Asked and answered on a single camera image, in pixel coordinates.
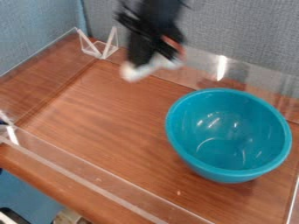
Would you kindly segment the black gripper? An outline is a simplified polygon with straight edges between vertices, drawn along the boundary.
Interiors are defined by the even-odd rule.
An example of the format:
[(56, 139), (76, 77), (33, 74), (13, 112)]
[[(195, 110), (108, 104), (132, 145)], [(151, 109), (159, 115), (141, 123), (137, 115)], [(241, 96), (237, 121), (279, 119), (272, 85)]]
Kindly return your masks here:
[(116, 14), (116, 21), (128, 29), (127, 59), (136, 67), (147, 64), (156, 53), (168, 60), (179, 58), (184, 35), (176, 24), (159, 29), (143, 14), (128, 8)]

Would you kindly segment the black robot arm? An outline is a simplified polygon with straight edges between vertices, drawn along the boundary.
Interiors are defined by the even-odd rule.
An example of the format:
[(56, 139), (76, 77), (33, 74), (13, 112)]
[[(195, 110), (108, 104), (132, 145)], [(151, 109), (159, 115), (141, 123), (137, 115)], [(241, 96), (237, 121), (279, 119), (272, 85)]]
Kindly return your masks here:
[(121, 0), (116, 21), (128, 29), (127, 60), (139, 68), (156, 54), (176, 60), (185, 37), (177, 26), (184, 0)]

